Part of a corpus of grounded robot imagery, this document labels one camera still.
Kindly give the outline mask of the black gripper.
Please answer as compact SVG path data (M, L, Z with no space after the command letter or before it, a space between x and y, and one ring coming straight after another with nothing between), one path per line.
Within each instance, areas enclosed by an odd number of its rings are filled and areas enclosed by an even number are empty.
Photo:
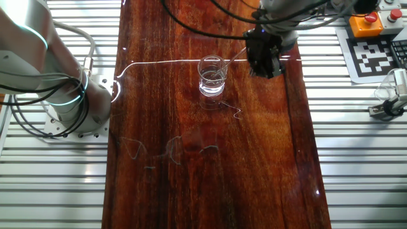
M284 66L279 60L281 54L281 42L280 36L270 34L264 29L251 29L244 33L246 54L250 65L250 75L263 77L265 68L265 76L267 79L280 76L284 73Z

